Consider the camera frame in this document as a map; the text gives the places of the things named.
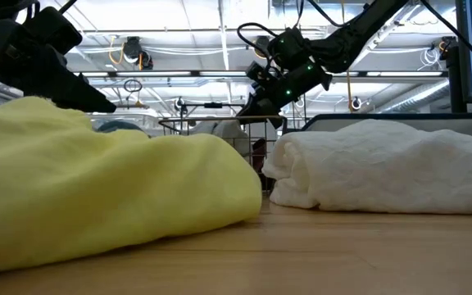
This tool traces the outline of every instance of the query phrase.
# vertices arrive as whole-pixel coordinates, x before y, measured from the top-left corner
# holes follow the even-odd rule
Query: yellow towel
[[[0,270],[254,217],[254,170],[211,135],[99,134],[40,98],[0,106]]]

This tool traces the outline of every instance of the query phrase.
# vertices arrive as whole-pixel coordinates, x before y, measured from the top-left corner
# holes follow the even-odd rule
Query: metal basket
[[[266,178],[261,172],[261,168],[265,159],[272,152],[272,148],[276,144],[278,137],[281,134],[278,134],[276,129],[272,125],[268,124],[268,120],[271,119],[280,119],[283,124],[281,127],[281,134],[287,130],[287,118],[282,116],[245,116],[245,117],[210,117],[210,118],[183,118],[183,119],[164,119],[160,120],[159,124],[163,126],[164,135],[191,135],[195,134],[195,129],[193,125],[200,124],[202,122],[221,122],[229,120],[239,120],[240,122],[245,121],[258,121],[257,123],[243,124],[240,125],[242,131],[244,131],[246,137],[237,137],[237,138],[226,138],[222,137],[227,143],[231,144],[233,147],[242,147],[244,145],[248,146],[248,152],[241,153],[252,168],[257,172],[261,180],[261,187],[264,196],[270,196],[272,188],[274,186],[274,180]]]

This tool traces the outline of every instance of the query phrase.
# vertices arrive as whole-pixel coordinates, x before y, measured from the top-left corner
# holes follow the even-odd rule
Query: folded white towel
[[[472,213],[472,137],[365,120],[286,134],[263,172],[271,201],[326,211]]]

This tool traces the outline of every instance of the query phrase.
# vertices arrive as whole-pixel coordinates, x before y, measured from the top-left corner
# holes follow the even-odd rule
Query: wire basket
[[[282,116],[245,116],[164,119],[164,135],[214,134],[230,144],[252,166],[261,181],[264,196],[269,197],[274,180],[263,175],[261,168],[281,135],[269,120],[282,120],[281,134],[287,130],[287,118]],[[240,122],[257,122],[241,124]]]

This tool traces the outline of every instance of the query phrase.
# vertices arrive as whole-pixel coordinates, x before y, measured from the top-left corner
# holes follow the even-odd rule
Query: wooden surface
[[[264,202],[229,228],[0,274],[0,294],[472,295],[472,216]]]

